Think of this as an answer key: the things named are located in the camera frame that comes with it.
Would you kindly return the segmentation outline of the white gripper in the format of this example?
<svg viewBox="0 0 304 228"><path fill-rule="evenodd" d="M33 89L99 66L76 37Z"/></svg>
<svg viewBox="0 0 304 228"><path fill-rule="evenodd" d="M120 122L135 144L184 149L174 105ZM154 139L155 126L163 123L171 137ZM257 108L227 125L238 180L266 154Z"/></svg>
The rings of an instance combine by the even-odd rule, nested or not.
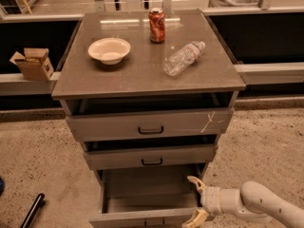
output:
<svg viewBox="0 0 304 228"><path fill-rule="evenodd" d="M181 226L182 228L198 228L209 215L213 217L223 214L238 216L242 213L243 202L238 189L207 187L202 180L195 176L188 176L187 179L196 186L200 193L200 203L203 209L196 208L192 217Z"/></svg>

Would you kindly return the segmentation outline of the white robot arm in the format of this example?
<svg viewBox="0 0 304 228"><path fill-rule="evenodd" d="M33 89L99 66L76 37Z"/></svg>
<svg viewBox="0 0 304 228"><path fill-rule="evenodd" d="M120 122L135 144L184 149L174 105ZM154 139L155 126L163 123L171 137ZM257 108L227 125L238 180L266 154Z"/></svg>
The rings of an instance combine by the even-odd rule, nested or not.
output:
<svg viewBox="0 0 304 228"><path fill-rule="evenodd" d="M198 228L208 218L223 214L258 223L275 219L287 228L304 228L304 210L258 182L246 181L240 189L223 189L207 186L194 176L187 179L196 185L201 207L195 208L182 228Z"/></svg>

